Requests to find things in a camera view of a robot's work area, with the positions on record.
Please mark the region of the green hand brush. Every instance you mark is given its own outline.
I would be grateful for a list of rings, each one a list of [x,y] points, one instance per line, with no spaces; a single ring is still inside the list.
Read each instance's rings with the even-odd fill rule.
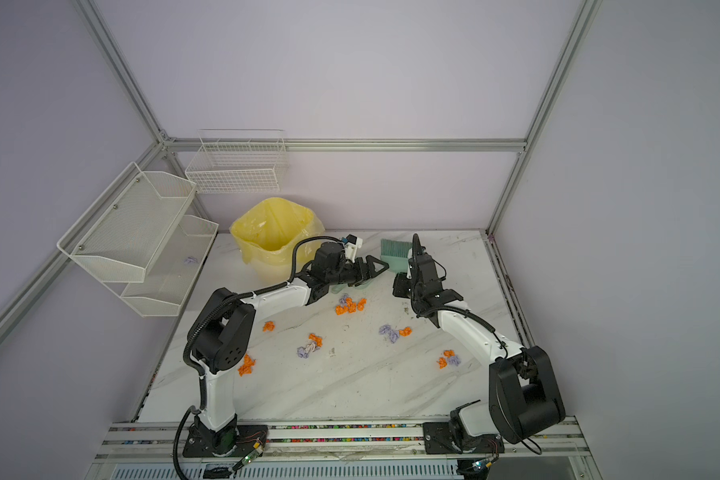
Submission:
[[[411,242],[382,239],[380,259],[388,264],[391,272],[406,276],[409,271],[409,253],[411,249]]]

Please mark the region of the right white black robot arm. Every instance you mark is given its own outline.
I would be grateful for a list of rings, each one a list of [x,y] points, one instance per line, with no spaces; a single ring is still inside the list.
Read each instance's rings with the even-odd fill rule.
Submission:
[[[509,340],[469,309],[461,294],[444,286],[441,267],[414,234],[408,269],[396,275],[393,295],[408,299],[418,318],[458,340],[488,369],[487,399],[468,402],[449,414],[449,448],[473,453],[481,441],[499,436],[542,455],[533,437],[566,417],[549,355],[538,346]]]

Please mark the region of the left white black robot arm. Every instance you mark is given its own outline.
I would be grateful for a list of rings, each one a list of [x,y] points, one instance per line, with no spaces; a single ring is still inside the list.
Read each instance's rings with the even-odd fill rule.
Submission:
[[[243,363],[255,324],[314,304],[334,285],[359,286],[389,269],[373,255],[359,256],[361,246],[354,235],[308,237],[293,247],[286,280],[243,293],[219,288],[209,297],[182,354],[199,382],[199,404],[185,412],[192,420],[190,437],[208,453],[228,456],[244,443],[231,400],[234,378],[227,372]]]

